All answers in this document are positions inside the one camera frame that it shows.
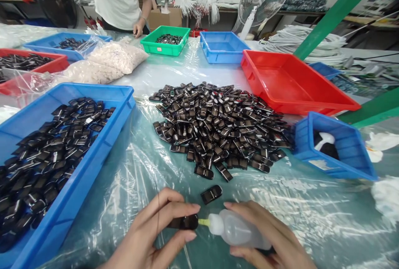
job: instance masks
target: person's arm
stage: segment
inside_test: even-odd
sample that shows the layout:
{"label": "person's arm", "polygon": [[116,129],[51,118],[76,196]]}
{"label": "person's arm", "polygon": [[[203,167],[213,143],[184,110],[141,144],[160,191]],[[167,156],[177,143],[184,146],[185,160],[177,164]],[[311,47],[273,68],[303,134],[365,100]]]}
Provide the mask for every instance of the person's arm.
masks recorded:
{"label": "person's arm", "polygon": [[139,21],[133,26],[133,34],[135,35],[136,38],[138,38],[143,34],[143,27],[148,19],[148,16],[150,15],[151,6],[152,6],[151,0],[143,0],[143,9],[141,11],[141,17]]}

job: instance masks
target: black item in tray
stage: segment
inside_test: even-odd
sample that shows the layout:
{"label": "black item in tray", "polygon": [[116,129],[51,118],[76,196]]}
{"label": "black item in tray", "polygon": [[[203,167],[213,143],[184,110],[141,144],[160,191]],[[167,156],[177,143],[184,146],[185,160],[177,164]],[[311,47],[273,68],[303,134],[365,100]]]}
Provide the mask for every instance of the black item in tray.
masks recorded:
{"label": "black item in tray", "polygon": [[56,48],[77,50],[84,43],[86,43],[84,39],[82,39],[81,41],[77,41],[75,40],[75,38],[65,38],[64,41],[59,42],[59,46],[57,46]]}
{"label": "black item in tray", "polygon": [[[43,57],[34,53],[29,53],[29,56],[9,54],[6,56],[0,56],[0,69],[32,71],[53,60],[54,59],[52,58]],[[4,83],[9,79],[10,78],[6,77],[3,72],[0,72],[0,83]]]}
{"label": "black item in tray", "polygon": [[233,168],[268,173],[286,156],[280,148],[293,146],[284,114],[234,85],[165,85],[149,100],[165,117],[153,123],[159,138],[172,152],[187,154],[187,161],[196,163],[194,173],[206,179],[214,177],[212,166],[226,182],[233,179],[228,171]]}
{"label": "black item in tray", "polygon": [[[96,112],[86,117],[88,106]],[[49,110],[53,121],[19,141],[14,156],[0,166],[0,252],[12,248],[29,227],[38,227],[105,125],[97,115],[112,115],[108,109],[103,113],[104,107],[83,97]]]}
{"label": "black item in tray", "polygon": [[162,44],[170,44],[170,45],[178,45],[182,41],[182,37],[179,36],[173,36],[170,34],[163,34],[159,38],[157,38],[156,43],[162,43]]}

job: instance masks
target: bottle nozzle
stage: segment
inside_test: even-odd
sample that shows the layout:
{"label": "bottle nozzle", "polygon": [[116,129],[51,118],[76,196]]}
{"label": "bottle nozzle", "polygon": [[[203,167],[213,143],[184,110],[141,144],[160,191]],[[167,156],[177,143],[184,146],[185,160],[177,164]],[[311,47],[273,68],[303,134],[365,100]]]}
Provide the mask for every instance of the bottle nozzle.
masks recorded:
{"label": "bottle nozzle", "polygon": [[206,225],[207,227],[209,227],[211,225],[211,222],[209,219],[198,219],[198,224]]}

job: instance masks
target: clear plastic sheet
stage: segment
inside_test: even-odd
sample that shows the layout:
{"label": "clear plastic sheet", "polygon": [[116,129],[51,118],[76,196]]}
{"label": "clear plastic sheet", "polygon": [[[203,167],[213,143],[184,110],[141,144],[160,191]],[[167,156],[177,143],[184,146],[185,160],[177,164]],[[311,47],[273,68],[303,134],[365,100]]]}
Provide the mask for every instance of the clear plastic sheet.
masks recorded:
{"label": "clear plastic sheet", "polygon": [[12,101],[13,107],[17,108],[24,108],[58,83],[67,81],[62,72],[50,74],[6,68],[0,69],[0,72],[12,83],[12,86],[8,87],[9,100],[1,101]]}
{"label": "clear plastic sheet", "polygon": [[[3,32],[6,32],[13,39],[19,39],[21,46],[24,43],[36,41],[38,39],[47,37],[49,35],[55,34],[59,29],[52,27],[40,27],[33,25],[7,25],[0,24],[0,36],[5,35]],[[3,46],[1,48],[11,48],[10,46]]]}
{"label": "clear plastic sheet", "polygon": [[[231,170],[226,183],[215,171],[212,181],[193,173],[186,155],[170,152],[152,123],[163,120],[148,96],[165,84],[235,84],[250,90],[239,65],[203,64],[198,40],[190,39],[178,57],[152,54],[130,75],[113,84],[132,85],[137,106],[122,129],[91,188],[59,255],[41,268],[96,268],[104,263],[127,233],[138,211],[165,186],[186,201],[199,203],[199,216],[223,208],[224,201],[254,200],[268,208],[295,232],[306,251],[322,268],[395,268],[399,262],[397,227],[374,207],[371,183],[341,181],[324,175],[290,153],[270,174],[249,168]],[[377,168],[384,175],[384,168]],[[212,185],[223,188],[221,198],[204,206],[200,193]],[[174,230],[164,230],[156,246],[165,244]],[[186,245],[170,268],[252,268],[229,255],[229,247],[206,227]]]}
{"label": "clear plastic sheet", "polygon": [[16,48],[22,45],[22,40],[7,32],[5,25],[0,26],[0,48]]}

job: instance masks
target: shelf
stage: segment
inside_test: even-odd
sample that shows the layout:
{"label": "shelf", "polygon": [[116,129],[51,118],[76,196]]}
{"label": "shelf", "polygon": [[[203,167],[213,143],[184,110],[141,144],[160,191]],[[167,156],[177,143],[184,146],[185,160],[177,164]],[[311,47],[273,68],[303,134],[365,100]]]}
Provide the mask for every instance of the shelf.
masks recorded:
{"label": "shelf", "polygon": [[[225,12],[225,13],[237,13],[237,9],[230,9],[227,7],[220,7],[219,12]],[[284,10],[279,10],[276,15],[291,15],[291,16],[323,16],[325,15],[326,12],[302,12],[302,11],[284,11]]]}
{"label": "shelf", "polygon": [[23,0],[0,0],[0,3],[18,3],[18,2],[24,2]]}

